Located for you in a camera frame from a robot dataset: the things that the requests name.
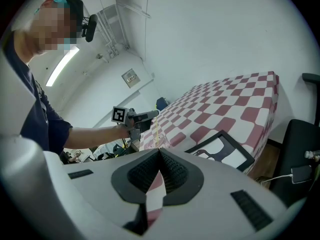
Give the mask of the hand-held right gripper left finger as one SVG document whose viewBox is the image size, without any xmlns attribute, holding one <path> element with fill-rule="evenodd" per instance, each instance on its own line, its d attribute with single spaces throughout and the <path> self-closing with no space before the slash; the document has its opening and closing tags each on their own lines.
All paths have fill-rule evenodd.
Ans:
<svg viewBox="0 0 320 240">
<path fill-rule="evenodd" d="M 68 173 L 92 173 L 71 179 L 80 194 L 81 227 L 90 235 L 158 235 L 160 221 L 148 225 L 146 193 L 158 173 L 159 151 L 142 152 L 104 161 L 68 165 Z"/>
</svg>

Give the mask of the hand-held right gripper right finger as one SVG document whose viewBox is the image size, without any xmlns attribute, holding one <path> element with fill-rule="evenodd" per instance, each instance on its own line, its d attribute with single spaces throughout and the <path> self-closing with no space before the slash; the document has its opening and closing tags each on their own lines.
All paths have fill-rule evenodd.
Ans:
<svg viewBox="0 0 320 240">
<path fill-rule="evenodd" d="M 275 220 L 287 207 L 272 192 L 229 165 L 173 148 L 174 155 L 203 173 L 201 190 L 188 203 L 165 206 L 149 229 L 149 240 L 247 240 L 256 230 L 231 193 L 244 190 Z"/>
</svg>

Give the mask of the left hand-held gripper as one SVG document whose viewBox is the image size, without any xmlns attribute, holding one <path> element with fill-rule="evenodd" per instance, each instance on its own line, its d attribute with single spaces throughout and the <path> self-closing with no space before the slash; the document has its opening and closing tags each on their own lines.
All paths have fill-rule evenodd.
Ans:
<svg viewBox="0 0 320 240">
<path fill-rule="evenodd" d="M 140 138 L 140 132 L 144 133 L 150 129 L 153 118 L 158 115 L 158 110 L 137 114 L 133 108 L 114 106 L 111 121 L 123 125 L 130 139 L 135 141 Z"/>
</svg>

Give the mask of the person's left forearm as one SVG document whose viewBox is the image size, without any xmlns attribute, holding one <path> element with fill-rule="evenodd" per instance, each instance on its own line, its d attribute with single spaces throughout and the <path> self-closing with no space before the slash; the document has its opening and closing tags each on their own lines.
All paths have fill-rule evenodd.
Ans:
<svg viewBox="0 0 320 240">
<path fill-rule="evenodd" d="M 69 129 L 69 136 L 64 144 L 67 149 L 89 149 L 129 137 L 128 129 L 122 125 L 101 128 Z"/>
</svg>

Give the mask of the blue chair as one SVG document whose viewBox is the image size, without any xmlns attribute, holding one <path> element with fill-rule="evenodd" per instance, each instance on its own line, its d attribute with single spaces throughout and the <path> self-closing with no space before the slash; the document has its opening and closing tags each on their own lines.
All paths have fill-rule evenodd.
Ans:
<svg viewBox="0 0 320 240">
<path fill-rule="evenodd" d="M 159 111 L 164 110 L 167 106 L 168 106 L 168 102 L 164 97 L 160 97 L 156 101 L 156 109 L 159 110 Z"/>
</svg>

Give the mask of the smartphone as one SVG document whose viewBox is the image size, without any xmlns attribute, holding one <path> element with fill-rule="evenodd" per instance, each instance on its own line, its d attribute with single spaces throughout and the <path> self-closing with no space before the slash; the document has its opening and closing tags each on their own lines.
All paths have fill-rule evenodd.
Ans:
<svg viewBox="0 0 320 240">
<path fill-rule="evenodd" d="M 313 169 L 310 165 L 291 168 L 291 181 L 293 184 L 300 184 L 310 181 L 313 178 Z"/>
</svg>

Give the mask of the person's navy shirt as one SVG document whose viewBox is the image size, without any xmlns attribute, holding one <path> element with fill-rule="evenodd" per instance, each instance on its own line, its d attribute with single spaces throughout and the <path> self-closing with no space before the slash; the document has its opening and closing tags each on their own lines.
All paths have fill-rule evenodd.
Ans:
<svg viewBox="0 0 320 240">
<path fill-rule="evenodd" d="M 60 154 L 69 137 L 72 125 L 60 117 L 48 97 L 35 80 L 30 67 L 18 57 L 14 48 L 14 33 L 4 42 L 4 54 L 15 73 L 35 97 L 35 103 L 25 119 L 20 134 L 35 141 L 44 151 Z"/>
</svg>

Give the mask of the black office chair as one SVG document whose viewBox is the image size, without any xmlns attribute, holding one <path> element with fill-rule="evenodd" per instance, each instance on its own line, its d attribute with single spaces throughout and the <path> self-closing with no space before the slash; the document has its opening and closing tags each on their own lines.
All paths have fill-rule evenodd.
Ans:
<svg viewBox="0 0 320 240">
<path fill-rule="evenodd" d="M 320 150 L 320 75 L 303 73 L 305 83 L 316 87 L 316 111 L 314 123 L 299 119 L 290 120 L 280 149 L 274 177 L 269 190 L 273 192 L 287 207 L 304 198 L 315 180 L 316 167 L 320 161 L 305 158 L 306 151 Z M 291 168 L 310 165 L 312 179 L 293 184 Z"/>
</svg>

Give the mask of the long ceiling light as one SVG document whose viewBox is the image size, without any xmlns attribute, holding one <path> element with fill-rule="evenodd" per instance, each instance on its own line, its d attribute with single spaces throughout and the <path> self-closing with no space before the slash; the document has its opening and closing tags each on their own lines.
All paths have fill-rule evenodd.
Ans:
<svg viewBox="0 0 320 240">
<path fill-rule="evenodd" d="M 56 79 L 60 75 L 60 73 L 63 71 L 65 66 L 69 63 L 69 61 L 79 52 L 79 48 L 77 46 L 73 46 L 60 60 L 60 62 L 57 64 L 53 72 L 51 73 L 49 79 L 46 82 L 47 87 L 52 87 L 55 83 Z"/>
</svg>

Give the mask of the small clear bottle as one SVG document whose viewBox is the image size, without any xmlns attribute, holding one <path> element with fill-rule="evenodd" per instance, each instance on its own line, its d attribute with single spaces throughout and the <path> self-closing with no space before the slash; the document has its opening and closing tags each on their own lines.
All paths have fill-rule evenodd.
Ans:
<svg viewBox="0 0 320 240">
<path fill-rule="evenodd" d="M 304 154 L 306 159 L 314 160 L 316 163 L 320 161 L 320 150 L 306 151 Z"/>
</svg>

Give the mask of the grey wall panel box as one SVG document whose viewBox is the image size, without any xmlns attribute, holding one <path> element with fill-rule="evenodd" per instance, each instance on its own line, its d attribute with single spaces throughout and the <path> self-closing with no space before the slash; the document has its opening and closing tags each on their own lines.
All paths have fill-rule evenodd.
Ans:
<svg viewBox="0 0 320 240">
<path fill-rule="evenodd" d="M 141 81 L 132 68 L 124 73 L 121 77 L 130 89 Z"/>
</svg>

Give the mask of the black picture frame deer print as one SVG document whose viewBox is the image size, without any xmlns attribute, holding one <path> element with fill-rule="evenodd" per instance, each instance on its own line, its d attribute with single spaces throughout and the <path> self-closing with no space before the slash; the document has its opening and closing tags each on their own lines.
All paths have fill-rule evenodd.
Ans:
<svg viewBox="0 0 320 240">
<path fill-rule="evenodd" d="M 211 161 L 229 165 L 244 172 L 255 159 L 224 130 L 185 151 Z"/>
</svg>

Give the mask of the white wall pipe rack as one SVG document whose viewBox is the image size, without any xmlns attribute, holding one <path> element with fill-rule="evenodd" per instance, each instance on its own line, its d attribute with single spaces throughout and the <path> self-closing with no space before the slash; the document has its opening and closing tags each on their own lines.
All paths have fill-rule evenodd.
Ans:
<svg viewBox="0 0 320 240">
<path fill-rule="evenodd" d="M 105 48 L 110 59 L 117 57 L 122 50 L 130 45 L 122 24 L 118 7 L 113 4 L 96 13 L 97 28 L 105 40 Z"/>
</svg>

